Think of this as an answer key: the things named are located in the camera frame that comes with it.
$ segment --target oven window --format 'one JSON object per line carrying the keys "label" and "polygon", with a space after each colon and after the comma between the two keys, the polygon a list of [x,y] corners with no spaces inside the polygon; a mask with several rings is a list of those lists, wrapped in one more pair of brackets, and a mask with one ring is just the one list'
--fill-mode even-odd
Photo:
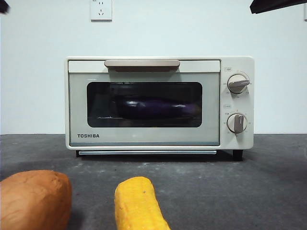
{"label": "oven window", "polygon": [[91,127],[199,127],[198,82],[91,82],[87,122]]}

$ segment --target eggplant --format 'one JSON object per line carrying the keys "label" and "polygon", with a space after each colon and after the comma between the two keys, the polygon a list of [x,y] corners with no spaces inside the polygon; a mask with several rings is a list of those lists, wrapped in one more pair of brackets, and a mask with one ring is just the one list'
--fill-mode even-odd
{"label": "eggplant", "polygon": [[165,98],[116,96],[112,100],[113,111],[126,119],[194,118],[201,114],[195,103],[183,103]]}

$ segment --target gray countertop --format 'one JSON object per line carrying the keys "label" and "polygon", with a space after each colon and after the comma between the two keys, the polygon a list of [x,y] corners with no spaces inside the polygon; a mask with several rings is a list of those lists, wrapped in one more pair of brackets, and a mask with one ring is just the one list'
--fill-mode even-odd
{"label": "gray countertop", "polygon": [[244,160],[205,156],[76,158],[64,135],[2,135],[1,179],[27,170],[68,175],[68,230],[115,230],[118,183],[146,176],[173,230],[306,230],[307,135],[255,135]]}

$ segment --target white toaster oven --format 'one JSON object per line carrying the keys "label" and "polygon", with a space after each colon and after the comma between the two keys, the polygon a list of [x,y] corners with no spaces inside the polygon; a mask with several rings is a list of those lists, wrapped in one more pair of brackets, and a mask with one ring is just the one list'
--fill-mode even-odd
{"label": "white toaster oven", "polygon": [[253,146],[251,57],[68,57],[66,146],[97,154],[214,154]]}

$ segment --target control knob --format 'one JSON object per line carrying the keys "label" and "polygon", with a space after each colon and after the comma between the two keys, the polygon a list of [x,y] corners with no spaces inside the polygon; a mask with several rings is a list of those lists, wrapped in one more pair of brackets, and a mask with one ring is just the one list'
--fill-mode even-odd
{"label": "control knob", "polygon": [[227,120],[227,126],[233,133],[242,133],[246,129],[247,121],[242,114],[232,114]]}
{"label": "control knob", "polygon": [[249,84],[250,84],[249,79],[247,79],[241,74],[236,74],[229,78],[227,86],[230,92],[239,94],[242,93]]}

